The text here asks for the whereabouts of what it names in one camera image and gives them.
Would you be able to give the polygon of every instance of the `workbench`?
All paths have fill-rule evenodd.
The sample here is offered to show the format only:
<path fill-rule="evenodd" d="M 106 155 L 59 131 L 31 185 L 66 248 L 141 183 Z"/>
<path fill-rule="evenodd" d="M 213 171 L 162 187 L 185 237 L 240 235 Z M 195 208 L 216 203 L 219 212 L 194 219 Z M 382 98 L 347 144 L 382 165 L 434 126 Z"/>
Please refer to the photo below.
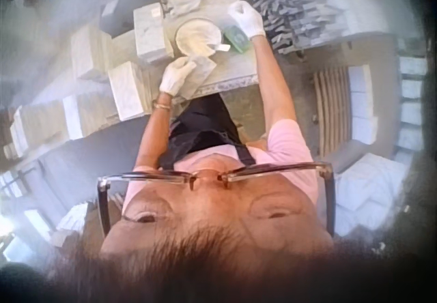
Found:
<path fill-rule="evenodd" d="M 182 56 L 174 42 L 175 33 L 181 24 L 192 18 L 207 18 L 221 30 L 224 30 L 230 25 L 235 25 L 234 20 L 227 13 L 227 8 L 235 1 L 237 0 L 201 0 L 198 10 L 177 17 L 165 15 L 164 28 L 167 37 L 175 48 L 176 57 Z M 193 98 L 258 84 L 253 47 L 244 54 L 238 53 L 235 49 L 231 49 L 229 52 L 217 52 L 211 57 L 211 60 L 217 64 L 217 67 L 195 92 Z M 152 76 L 153 89 L 157 90 L 160 77 L 163 74 L 163 67 L 155 67 L 151 74 L 154 75 Z"/>

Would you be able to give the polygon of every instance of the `pink shirt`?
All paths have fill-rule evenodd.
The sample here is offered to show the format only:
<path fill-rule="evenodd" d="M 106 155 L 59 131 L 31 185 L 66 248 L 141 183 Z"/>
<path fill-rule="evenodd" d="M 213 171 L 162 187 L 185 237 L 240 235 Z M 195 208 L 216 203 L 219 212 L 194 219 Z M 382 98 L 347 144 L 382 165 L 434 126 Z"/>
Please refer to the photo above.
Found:
<path fill-rule="evenodd" d="M 291 119 L 282 119 L 273 125 L 267 139 L 267 151 L 255 147 L 248 147 L 248 149 L 257 164 L 293 164 L 313 161 L 299 125 Z M 238 154 L 234 146 L 221 145 L 187 155 L 181 161 L 175 163 L 175 170 L 186 171 L 187 167 L 198 159 L 211 154 L 221 154 L 238 160 Z M 149 171 L 151 169 L 150 167 L 138 167 L 134 171 Z M 306 193 L 314 204 L 317 202 L 318 182 L 314 170 L 293 171 L 284 173 L 284 176 Z M 144 187 L 144 183 L 130 183 L 123 210 L 142 187 Z"/>

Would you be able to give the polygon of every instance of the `bowl of white paste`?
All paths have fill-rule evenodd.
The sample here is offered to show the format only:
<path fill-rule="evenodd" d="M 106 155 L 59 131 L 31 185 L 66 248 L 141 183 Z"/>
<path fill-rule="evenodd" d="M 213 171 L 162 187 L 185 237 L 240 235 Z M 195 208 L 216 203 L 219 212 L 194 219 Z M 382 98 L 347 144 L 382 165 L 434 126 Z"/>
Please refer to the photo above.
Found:
<path fill-rule="evenodd" d="M 175 41 L 181 53 L 186 56 L 209 57 L 216 52 L 211 46 L 221 44 L 222 34 L 212 21 L 193 18 L 179 27 Z"/>

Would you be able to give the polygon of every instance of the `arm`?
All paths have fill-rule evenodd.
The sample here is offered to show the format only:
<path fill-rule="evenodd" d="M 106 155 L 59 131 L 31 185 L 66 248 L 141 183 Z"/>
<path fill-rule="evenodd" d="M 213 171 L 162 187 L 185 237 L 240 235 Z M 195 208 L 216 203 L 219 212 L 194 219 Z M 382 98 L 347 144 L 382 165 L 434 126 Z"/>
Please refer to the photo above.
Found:
<path fill-rule="evenodd" d="M 266 130 L 281 119 L 296 121 L 292 96 L 272 49 L 266 39 L 261 15 L 246 1 L 237 1 L 229 7 L 229 14 L 237 21 L 255 47 L 259 90 L 264 103 Z"/>
<path fill-rule="evenodd" d="M 154 109 L 141 139 L 135 168 L 158 168 L 158 159 L 165 153 L 169 143 L 171 99 L 179 92 L 185 78 L 195 67 L 196 64 L 188 61 L 188 57 L 181 57 L 165 69 L 156 104 L 167 106 L 168 109 Z"/>
<path fill-rule="evenodd" d="M 160 93 L 156 103 L 171 106 L 171 99 L 169 94 Z M 153 111 L 141 139 L 135 168 L 158 168 L 158 159 L 167 150 L 169 142 L 170 114 L 170 110 L 166 109 Z"/>
<path fill-rule="evenodd" d="M 252 38 L 252 43 L 257 57 L 259 90 L 264 103 L 264 116 L 268 133 L 279 120 L 292 119 L 296 121 L 296 111 L 290 90 L 267 39 L 262 35 L 257 35 Z"/>

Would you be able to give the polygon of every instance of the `white glove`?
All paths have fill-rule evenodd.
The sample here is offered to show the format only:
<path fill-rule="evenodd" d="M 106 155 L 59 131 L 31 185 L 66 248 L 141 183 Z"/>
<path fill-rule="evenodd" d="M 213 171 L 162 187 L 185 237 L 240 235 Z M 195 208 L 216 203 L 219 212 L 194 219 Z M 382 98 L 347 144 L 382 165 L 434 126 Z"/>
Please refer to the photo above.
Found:
<path fill-rule="evenodd" d="M 164 71 L 159 90 L 176 96 L 185 82 L 185 78 L 196 68 L 196 63 L 188 61 L 188 57 L 180 57 L 171 62 Z"/>
<path fill-rule="evenodd" d="M 246 1 L 236 1 L 229 6 L 227 13 L 232 16 L 249 39 L 256 35 L 266 37 L 262 16 Z"/>

